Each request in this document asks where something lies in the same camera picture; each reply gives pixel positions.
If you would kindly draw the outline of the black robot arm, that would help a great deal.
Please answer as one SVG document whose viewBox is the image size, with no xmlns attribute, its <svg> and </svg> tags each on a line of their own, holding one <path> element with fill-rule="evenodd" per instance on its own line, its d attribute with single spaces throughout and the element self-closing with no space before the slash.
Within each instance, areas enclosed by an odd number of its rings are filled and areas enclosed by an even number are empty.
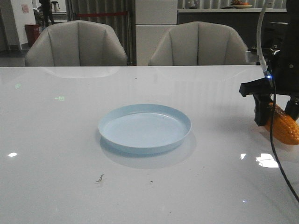
<svg viewBox="0 0 299 224">
<path fill-rule="evenodd" d="M 287 95 L 290 100 L 285 113 L 293 120 L 299 117 L 299 2 L 288 0 L 286 9 L 289 22 L 279 49 L 264 58 L 261 45 L 261 29 L 268 2 L 265 2 L 259 16 L 256 30 L 256 54 L 258 56 L 264 78 L 242 83 L 239 92 L 245 97 L 253 95 L 255 100 L 255 122 L 258 126 L 266 125 L 271 117 L 271 94 Z"/>
</svg>

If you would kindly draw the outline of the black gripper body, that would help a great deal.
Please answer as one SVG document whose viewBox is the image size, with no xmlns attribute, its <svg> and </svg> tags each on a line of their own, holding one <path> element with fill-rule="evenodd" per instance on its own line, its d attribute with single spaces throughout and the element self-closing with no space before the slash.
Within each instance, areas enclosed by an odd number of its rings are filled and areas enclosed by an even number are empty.
<svg viewBox="0 0 299 224">
<path fill-rule="evenodd" d="M 293 47 L 281 48 L 270 60 L 265 77 L 242 83 L 240 94 L 247 95 L 279 94 L 299 96 L 299 51 Z"/>
</svg>

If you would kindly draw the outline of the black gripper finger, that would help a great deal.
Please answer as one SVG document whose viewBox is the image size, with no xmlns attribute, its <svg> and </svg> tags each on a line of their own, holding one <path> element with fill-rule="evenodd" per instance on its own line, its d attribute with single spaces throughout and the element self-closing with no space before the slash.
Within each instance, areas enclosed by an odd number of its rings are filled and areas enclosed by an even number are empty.
<svg viewBox="0 0 299 224">
<path fill-rule="evenodd" d="M 255 119 L 258 126 L 265 126 L 271 114 L 271 99 L 270 94 L 254 94 L 255 101 Z"/>
<path fill-rule="evenodd" d="M 299 97 L 291 96 L 290 100 L 285 106 L 285 113 L 289 115 L 293 120 L 299 118 Z"/>
</svg>

